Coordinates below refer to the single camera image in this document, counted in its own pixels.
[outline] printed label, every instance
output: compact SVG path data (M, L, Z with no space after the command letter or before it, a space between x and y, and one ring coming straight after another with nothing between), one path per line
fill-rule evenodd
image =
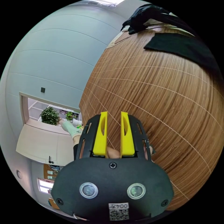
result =
M110 221L120 221L129 219L129 204L128 203L110 203Z

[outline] fisheye image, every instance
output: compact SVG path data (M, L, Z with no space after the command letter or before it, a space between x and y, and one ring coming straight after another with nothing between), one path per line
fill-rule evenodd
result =
M224 146L224 76L197 32L142 0L82 0L19 42L0 80L0 146L72 223L153 223L189 202Z

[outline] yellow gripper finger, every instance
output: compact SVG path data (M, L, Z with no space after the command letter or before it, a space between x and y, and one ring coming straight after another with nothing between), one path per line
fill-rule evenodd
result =
M93 147L93 154L96 156L106 156L106 151L107 151L107 111L101 112L100 115L100 121Z
M128 113L121 112L121 158L122 156L133 156L134 154L135 148Z

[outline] wooden cabinet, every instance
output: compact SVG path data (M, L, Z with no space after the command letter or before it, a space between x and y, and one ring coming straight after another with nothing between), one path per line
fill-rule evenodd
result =
M51 206L52 206L54 209L59 209L59 207L57 206L57 204L56 204L56 202L54 201L53 198L49 198L48 200L49 200Z
M45 180L55 180L58 172L53 171L48 164L44 164L44 179Z
M73 140L70 135L42 130L25 124L16 151L32 160L65 166L74 160Z

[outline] potted plant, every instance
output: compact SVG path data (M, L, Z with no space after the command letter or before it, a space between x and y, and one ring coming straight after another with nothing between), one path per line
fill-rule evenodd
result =
M60 121L59 113L53 107L47 107L40 114L41 122L51 125L58 125Z
M71 122L73 120L73 113L68 111L66 114L66 119L67 119L67 121Z

